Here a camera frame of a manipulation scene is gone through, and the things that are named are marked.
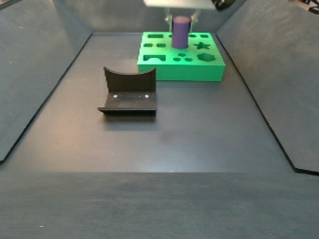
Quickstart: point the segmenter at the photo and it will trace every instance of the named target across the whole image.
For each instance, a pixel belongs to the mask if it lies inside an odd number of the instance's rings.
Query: table surface
[[[103,67],[138,72],[139,48],[91,37],[0,171],[294,173],[221,45],[222,82],[159,81],[154,119],[103,115]]]

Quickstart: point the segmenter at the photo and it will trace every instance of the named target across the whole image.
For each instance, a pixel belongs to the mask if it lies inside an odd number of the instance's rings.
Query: gray wall
[[[146,7],[143,0],[64,0],[95,32],[169,31],[163,8]],[[233,16],[246,0],[237,0],[222,13],[203,10],[195,31],[214,32]],[[173,13],[193,15],[193,10]]]
[[[287,0],[250,0],[218,31],[299,169],[319,171],[318,16]]]
[[[72,63],[91,30],[59,0],[0,12],[0,161]]]

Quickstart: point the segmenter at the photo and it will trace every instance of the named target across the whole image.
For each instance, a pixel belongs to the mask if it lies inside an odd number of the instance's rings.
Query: purple block
[[[178,16],[174,18],[173,47],[175,49],[187,48],[190,28],[191,28],[190,17]]]

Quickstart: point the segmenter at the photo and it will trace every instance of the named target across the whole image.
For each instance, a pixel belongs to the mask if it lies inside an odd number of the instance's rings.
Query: green shape sorter
[[[221,81],[226,63],[210,33],[191,33],[189,48],[173,47],[173,33],[146,32],[142,36],[139,72],[157,67],[158,80]]]

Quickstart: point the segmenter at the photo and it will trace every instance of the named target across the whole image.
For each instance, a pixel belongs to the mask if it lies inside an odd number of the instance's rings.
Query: gray floor
[[[319,179],[293,172],[226,56],[222,83],[159,82],[155,121],[98,111],[103,66],[134,72],[139,42],[94,35],[0,166],[0,238],[317,239]]]
[[[317,239],[319,179],[0,174],[0,238]]]
[[[136,72],[141,34],[95,34],[8,156],[6,172],[293,173],[235,67],[158,83],[155,119],[110,118],[103,67]]]

